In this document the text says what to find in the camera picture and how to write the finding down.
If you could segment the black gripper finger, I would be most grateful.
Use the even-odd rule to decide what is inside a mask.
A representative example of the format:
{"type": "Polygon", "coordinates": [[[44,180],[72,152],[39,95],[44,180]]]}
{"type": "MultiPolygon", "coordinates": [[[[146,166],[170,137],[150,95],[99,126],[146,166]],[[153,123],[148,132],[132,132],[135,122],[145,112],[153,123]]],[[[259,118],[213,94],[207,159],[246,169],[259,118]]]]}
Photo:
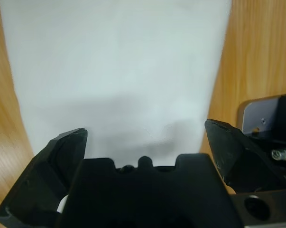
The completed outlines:
{"type": "Polygon", "coordinates": [[[57,208],[84,159],[87,136],[84,128],[62,133],[34,156],[0,204],[2,225],[55,227],[60,217],[57,208]]]}
{"type": "Polygon", "coordinates": [[[286,133],[244,134],[229,123],[207,119],[205,129],[214,164],[236,193],[286,189],[286,161],[273,150],[286,150],[286,133]]]}

